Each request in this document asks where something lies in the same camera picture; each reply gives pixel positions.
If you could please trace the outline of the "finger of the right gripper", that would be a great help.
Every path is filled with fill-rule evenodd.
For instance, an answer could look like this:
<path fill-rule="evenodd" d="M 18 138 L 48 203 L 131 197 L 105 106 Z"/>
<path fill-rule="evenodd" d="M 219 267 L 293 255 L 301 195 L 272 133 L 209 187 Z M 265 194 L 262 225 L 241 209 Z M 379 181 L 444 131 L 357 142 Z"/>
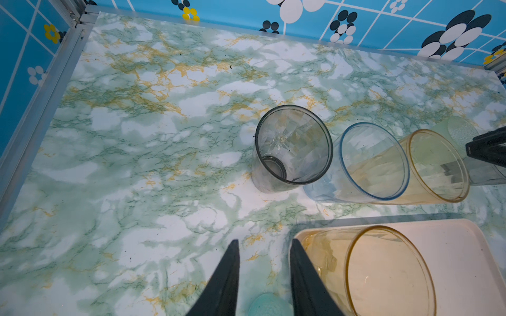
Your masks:
<path fill-rule="evenodd" d="M 506 168 L 505 129 L 504 126 L 474 137 L 465 145 L 466 154 L 471 158 Z"/>

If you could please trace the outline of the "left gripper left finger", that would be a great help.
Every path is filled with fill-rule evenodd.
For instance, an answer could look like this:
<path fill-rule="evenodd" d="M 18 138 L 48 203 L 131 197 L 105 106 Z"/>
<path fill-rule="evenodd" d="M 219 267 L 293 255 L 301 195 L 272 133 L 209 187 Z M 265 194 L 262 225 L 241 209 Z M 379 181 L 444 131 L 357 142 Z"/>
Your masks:
<path fill-rule="evenodd" d="M 187 315 L 236 315 L 240 262 L 239 241 L 235 239 Z"/>

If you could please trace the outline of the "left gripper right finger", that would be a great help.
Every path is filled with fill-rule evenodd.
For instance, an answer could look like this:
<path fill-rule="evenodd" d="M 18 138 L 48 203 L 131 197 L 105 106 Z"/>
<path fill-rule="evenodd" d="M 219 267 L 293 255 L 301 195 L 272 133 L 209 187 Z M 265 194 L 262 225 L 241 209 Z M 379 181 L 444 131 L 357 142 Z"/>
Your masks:
<path fill-rule="evenodd" d="M 289 266 L 294 315 L 344 315 L 298 239 L 291 242 Z"/>

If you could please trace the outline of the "teal dotted glass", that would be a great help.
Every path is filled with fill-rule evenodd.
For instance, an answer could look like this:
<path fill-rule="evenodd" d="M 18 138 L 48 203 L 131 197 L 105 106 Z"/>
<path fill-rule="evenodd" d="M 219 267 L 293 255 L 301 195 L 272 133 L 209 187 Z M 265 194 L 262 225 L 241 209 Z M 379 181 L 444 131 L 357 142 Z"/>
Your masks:
<path fill-rule="evenodd" d="M 279 296 L 265 293 L 251 304 L 248 316 L 294 316 L 293 306 Z"/>

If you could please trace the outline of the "tall yellow glass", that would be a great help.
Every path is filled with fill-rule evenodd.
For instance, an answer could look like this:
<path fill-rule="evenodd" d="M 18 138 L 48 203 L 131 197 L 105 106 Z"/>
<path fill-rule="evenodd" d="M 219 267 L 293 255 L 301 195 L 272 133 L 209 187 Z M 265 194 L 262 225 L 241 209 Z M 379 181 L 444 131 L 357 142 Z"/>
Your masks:
<path fill-rule="evenodd" d="M 399 141 L 407 156 L 410 179 L 402 195 L 385 205 L 452 204 L 469 194 L 470 180 L 455 147 L 442 135 L 420 129 Z"/>

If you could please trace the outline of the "tall amber glass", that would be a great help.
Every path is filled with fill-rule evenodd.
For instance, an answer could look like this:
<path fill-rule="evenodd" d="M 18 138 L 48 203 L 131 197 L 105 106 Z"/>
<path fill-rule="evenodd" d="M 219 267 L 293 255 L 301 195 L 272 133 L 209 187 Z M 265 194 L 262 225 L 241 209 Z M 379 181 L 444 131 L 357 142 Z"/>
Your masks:
<path fill-rule="evenodd" d="M 308 229 L 296 239 L 345 315 L 436 315 L 429 268 L 398 230 L 385 225 Z"/>

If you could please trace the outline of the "tall pale blue glass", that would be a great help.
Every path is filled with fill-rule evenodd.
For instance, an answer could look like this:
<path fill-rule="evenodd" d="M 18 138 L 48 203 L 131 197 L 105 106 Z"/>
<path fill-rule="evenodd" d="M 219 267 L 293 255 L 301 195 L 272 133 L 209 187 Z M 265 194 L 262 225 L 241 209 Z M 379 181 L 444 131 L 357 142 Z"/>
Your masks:
<path fill-rule="evenodd" d="M 399 198 L 409 180 L 407 154 L 397 139 L 378 125 L 358 122 L 334 142 L 325 175 L 304 191 L 320 203 L 373 204 Z"/>

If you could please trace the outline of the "tall grey glass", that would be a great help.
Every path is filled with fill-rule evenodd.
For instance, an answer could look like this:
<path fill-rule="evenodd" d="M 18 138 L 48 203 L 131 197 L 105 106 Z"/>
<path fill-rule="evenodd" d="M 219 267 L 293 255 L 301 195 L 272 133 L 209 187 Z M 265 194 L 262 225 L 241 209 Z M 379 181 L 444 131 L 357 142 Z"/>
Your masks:
<path fill-rule="evenodd" d="M 275 107 L 256 127 L 252 181 L 261 192 L 285 192 L 312 184 L 326 174 L 332 160 L 331 134 L 306 108 Z"/>

